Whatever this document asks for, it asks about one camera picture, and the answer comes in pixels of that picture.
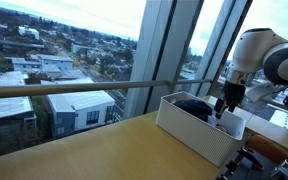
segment handrail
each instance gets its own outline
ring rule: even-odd
[[[211,80],[184,80],[178,84],[205,83]],[[56,84],[56,85],[22,85],[22,86],[0,86],[0,98],[39,96],[48,94],[112,90],[125,88],[139,88],[151,86],[169,86],[166,80],[159,81],[120,81],[120,82],[96,82],[84,84]]]

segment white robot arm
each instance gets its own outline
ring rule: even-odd
[[[288,40],[268,28],[248,30],[238,40],[227,71],[224,98],[214,108],[218,117],[226,108],[234,111],[245,94],[246,78],[261,68],[273,84],[288,85]]]

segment white bin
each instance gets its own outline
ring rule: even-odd
[[[230,153],[241,146],[246,121],[225,111],[218,121],[228,134],[224,133],[171,103],[173,100],[189,99],[201,100],[186,92],[163,96],[156,124],[214,165],[221,167]]]

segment gray roof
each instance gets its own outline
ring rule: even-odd
[[[87,84],[93,83],[90,78],[82,78],[68,81],[41,81],[42,84]],[[115,100],[105,91],[87,91],[76,93],[48,95],[51,105],[56,112],[74,112],[101,104],[115,103]]]
[[[83,78],[86,77],[79,69],[61,71],[61,78]]]
[[[41,64],[40,62],[36,62],[36,61],[26,61],[24,58],[10,57],[8,59],[11,59],[13,64],[32,64],[32,65]]]
[[[45,72],[61,72],[61,70],[54,64],[43,64],[43,69]]]
[[[18,43],[15,41],[8,41],[8,40],[1,40],[0,39],[0,44],[8,44],[8,45],[13,45],[13,46],[24,46],[24,47],[32,47],[32,48],[40,48],[44,49],[44,45],[40,44],[27,44],[27,43]]]
[[[45,55],[45,54],[36,54],[38,57],[44,60],[52,60],[52,61],[73,61],[72,58],[68,56],[52,56],[52,55]]]
[[[20,71],[6,72],[0,77],[0,86],[25,85]],[[0,118],[33,111],[30,99],[25,97],[0,98]]]

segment sky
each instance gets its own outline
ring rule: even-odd
[[[190,47],[203,55],[224,0],[205,0]],[[137,40],[146,0],[0,0],[0,7]],[[271,28],[288,39],[288,0],[253,0],[238,34]]]

